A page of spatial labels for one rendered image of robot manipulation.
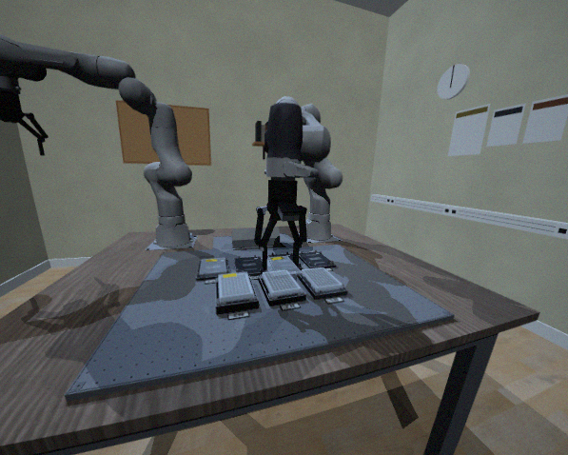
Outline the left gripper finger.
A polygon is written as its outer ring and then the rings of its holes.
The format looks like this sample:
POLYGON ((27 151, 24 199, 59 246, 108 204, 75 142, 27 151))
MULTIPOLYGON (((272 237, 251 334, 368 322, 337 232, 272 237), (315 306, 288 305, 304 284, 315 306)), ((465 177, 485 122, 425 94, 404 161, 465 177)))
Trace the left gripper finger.
POLYGON ((299 229, 300 229, 300 236, 298 230, 295 225, 295 221, 287 221, 290 227, 294 243, 293 243, 293 263, 298 267, 299 266, 299 249, 303 246, 303 242, 307 241, 306 236, 306 221, 305 215, 307 208, 303 207, 305 212, 304 214, 300 214, 299 217, 299 229))
POLYGON ((263 252, 263 269, 267 270, 267 243, 269 241, 269 238, 271 236, 273 228, 277 224, 277 221, 279 219, 279 214, 278 214, 278 209, 277 209, 274 217, 272 217, 270 215, 269 222, 268 222, 267 227, 266 227, 265 232, 264 232, 264 236, 261 240, 263 223, 264 223, 264 215, 265 215, 265 212, 267 211, 267 206, 261 207, 261 208, 257 207, 256 210, 257 210, 258 217, 257 217, 257 225, 256 225, 254 242, 256 243, 257 246, 259 246, 259 249, 263 252))

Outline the grey operator panel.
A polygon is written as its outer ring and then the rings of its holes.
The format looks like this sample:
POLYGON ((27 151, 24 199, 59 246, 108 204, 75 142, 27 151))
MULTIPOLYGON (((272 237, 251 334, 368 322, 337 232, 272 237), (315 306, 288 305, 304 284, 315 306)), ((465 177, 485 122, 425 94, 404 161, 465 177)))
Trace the grey operator panel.
MULTIPOLYGON (((266 227, 263 227, 262 237, 264 236, 266 227)), ((259 248, 254 242, 256 228, 236 228, 232 229, 232 245, 233 249, 259 248)), ((279 228, 273 228, 267 247, 280 247, 279 228)))

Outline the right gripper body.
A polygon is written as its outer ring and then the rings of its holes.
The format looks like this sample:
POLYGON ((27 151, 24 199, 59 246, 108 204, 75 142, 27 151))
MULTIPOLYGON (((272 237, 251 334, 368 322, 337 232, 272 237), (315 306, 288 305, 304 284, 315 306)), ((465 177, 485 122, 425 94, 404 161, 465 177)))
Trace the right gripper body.
POLYGON ((4 122, 18 123, 19 121, 12 115, 16 113, 23 118, 25 114, 21 110, 19 95, 13 92, 0 90, 0 113, 5 111, 5 115, 1 120, 4 122))

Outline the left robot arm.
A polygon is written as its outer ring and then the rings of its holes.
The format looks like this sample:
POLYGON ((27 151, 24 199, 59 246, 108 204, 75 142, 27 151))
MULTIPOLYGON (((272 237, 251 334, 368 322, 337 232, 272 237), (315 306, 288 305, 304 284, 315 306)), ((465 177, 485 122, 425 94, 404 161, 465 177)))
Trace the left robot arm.
MULTIPOLYGON (((284 96, 270 107, 264 133, 266 177, 274 181, 304 178, 310 195, 306 236, 312 240, 328 240, 333 236, 329 221, 330 199, 325 189, 337 188, 343 181, 342 172, 326 158, 331 139, 327 128, 321 126, 320 118, 314 105, 301 109, 295 99, 284 96)), ((278 205, 282 221, 299 221, 300 214, 305 212, 296 202, 280 201, 278 205)))

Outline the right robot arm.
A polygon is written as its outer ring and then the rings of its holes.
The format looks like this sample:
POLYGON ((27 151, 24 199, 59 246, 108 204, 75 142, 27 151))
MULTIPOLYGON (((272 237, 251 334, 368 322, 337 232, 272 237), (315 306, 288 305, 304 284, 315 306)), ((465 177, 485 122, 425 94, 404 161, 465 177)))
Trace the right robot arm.
POLYGON ((155 101, 152 91, 135 78, 125 61, 20 43, 0 34, 0 90, 21 94, 18 78, 41 81, 47 69, 58 69, 95 87, 118 89, 124 102, 147 115, 151 146, 160 159, 144 169, 159 214, 153 244, 177 247, 194 242, 192 233, 188 236, 183 200, 175 189, 190 183, 192 171, 178 148, 171 106, 155 101))

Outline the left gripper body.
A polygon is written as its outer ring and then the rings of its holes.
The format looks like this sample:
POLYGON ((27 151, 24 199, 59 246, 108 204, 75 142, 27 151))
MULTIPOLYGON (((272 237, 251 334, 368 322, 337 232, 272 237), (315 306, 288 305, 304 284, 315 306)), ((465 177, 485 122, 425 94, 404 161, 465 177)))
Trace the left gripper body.
POLYGON ((267 210, 272 217, 274 217, 280 201, 296 202, 297 183, 298 181, 268 180, 267 210))

